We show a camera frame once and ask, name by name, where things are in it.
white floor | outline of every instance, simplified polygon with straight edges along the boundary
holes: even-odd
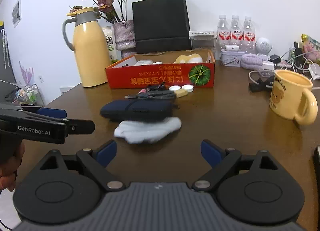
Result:
[[[13,206],[12,201],[13,192],[7,189],[3,190],[0,194],[0,219],[9,228],[14,229],[21,223],[18,214]],[[0,224],[0,229],[8,231]]]

finger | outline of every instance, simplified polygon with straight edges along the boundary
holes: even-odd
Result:
[[[24,142],[21,142],[20,146],[17,148],[17,150],[16,150],[14,155],[18,160],[21,161],[24,152],[25,152],[25,145],[24,145]]]
[[[16,187],[16,180],[14,180],[13,184],[11,184],[11,185],[9,186],[8,190],[9,190],[10,192],[12,192],[12,191],[14,191],[15,187]]]
[[[0,189],[6,189],[11,187],[16,180],[16,175],[11,174],[10,176],[0,178]]]
[[[5,164],[0,165],[0,176],[3,177],[11,175],[19,168],[20,164],[20,159],[17,159],[15,156],[10,157]]]

silver bolt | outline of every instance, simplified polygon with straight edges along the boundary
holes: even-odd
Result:
[[[197,188],[209,188],[210,182],[208,182],[207,180],[198,180],[195,182],[195,186]]]
[[[123,183],[117,180],[113,180],[108,182],[107,186],[110,189],[121,189],[123,187]]]

water bottle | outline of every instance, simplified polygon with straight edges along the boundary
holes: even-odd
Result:
[[[226,15],[220,15],[219,18],[220,20],[217,27],[218,41],[220,49],[224,49],[225,45],[230,43],[230,27],[227,23]]]
[[[231,44],[238,45],[240,47],[242,40],[243,40],[243,30],[239,23],[239,16],[232,16]]]
[[[244,19],[245,19],[243,24],[244,39],[243,39],[241,49],[246,53],[254,53],[255,38],[256,38],[255,30],[251,22],[251,17],[244,17]]]

wooden table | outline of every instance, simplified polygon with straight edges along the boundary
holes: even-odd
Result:
[[[195,89],[176,101],[174,116],[182,120],[180,131],[153,145],[129,145],[116,138],[118,153],[108,170],[124,183],[131,181],[175,181],[191,184],[210,166],[201,157],[200,143],[209,139],[222,148],[234,147],[244,154],[266,149],[298,181],[305,193],[298,223],[316,230],[318,203],[312,153],[319,141],[320,119],[311,126],[297,126],[272,112],[269,92],[248,90],[248,71],[216,66],[213,89]],[[92,135],[69,136],[64,145],[26,141],[26,153],[19,169],[21,181],[51,149],[74,154],[83,148],[97,148],[109,139],[118,123],[99,114],[106,103],[135,94],[137,89],[110,90],[108,84],[94,88],[76,86],[48,107],[65,109],[69,118],[90,119],[96,124]],[[320,100],[320,91],[315,91]]]

